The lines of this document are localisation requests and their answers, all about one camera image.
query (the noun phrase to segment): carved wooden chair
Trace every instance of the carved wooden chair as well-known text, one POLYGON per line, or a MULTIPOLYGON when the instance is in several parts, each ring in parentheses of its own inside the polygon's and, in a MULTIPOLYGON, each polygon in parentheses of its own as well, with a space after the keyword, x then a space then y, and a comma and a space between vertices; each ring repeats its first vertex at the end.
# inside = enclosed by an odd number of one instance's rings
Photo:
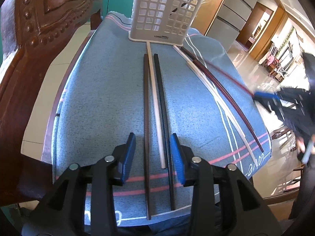
POLYGON ((40 199, 52 186, 51 164, 21 154, 24 131, 45 74, 100 0, 5 0, 1 8, 4 62, 0 68, 1 206, 40 199))

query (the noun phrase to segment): doorway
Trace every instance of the doorway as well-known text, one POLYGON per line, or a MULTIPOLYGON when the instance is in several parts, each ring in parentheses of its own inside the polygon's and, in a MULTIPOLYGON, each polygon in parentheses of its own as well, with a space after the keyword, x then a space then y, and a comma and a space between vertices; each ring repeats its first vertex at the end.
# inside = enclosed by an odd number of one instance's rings
POLYGON ((272 14, 273 11, 271 9, 257 2, 236 40, 249 50, 264 31, 272 14))

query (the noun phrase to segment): white plastic basket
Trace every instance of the white plastic basket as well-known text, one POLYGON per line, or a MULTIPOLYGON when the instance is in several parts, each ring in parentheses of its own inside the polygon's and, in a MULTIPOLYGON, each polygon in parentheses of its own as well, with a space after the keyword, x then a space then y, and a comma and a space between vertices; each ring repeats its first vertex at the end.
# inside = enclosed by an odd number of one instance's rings
POLYGON ((129 39, 182 46, 202 1, 133 0, 129 39))

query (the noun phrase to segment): brand label on basket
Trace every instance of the brand label on basket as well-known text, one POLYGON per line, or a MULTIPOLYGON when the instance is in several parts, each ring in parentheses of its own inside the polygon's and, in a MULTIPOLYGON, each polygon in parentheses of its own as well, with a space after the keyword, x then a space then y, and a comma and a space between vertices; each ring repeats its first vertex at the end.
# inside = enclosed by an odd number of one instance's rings
POLYGON ((155 35, 154 37, 156 38, 162 38, 162 39, 168 39, 167 36, 164 36, 164 35, 155 35))

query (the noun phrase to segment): tile floor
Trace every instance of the tile floor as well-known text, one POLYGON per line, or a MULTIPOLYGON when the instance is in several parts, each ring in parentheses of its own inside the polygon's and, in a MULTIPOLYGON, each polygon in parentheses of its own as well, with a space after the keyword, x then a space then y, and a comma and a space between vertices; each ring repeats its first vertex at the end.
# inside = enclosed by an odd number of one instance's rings
MULTIPOLYGON (((46 125, 57 90, 73 56, 89 31, 89 24, 81 26, 49 67, 24 134, 21 148, 23 154, 35 159, 41 158, 46 125)), ((232 45, 228 55, 250 90, 273 91, 279 87, 279 83, 268 77, 264 68, 237 42, 232 45)), ((261 106, 258 106, 258 109, 269 132, 282 125, 274 114, 269 114, 261 106)), ((254 185, 262 197, 282 193, 292 179, 299 176, 299 172, 292 173, 292 170, 300 165, 296 154, 288 151, 288 144, 279 149, 284 141, 285 138, 272 142, 272 158, 254 175, 254 185)))

